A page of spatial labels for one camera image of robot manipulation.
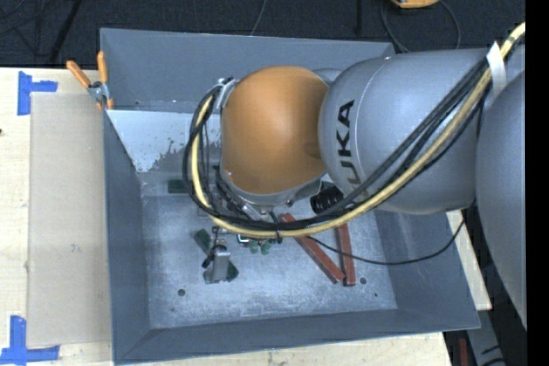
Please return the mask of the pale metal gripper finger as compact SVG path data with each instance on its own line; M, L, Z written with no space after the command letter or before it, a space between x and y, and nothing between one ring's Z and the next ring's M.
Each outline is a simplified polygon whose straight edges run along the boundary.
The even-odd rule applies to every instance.
M214 249L214 281L226 281L229 277L231 252L223 244L217 244Z
M202 268L204 269L202 276L206 284L211 284L214 282L214 261L215 250L211 249L202 262Z

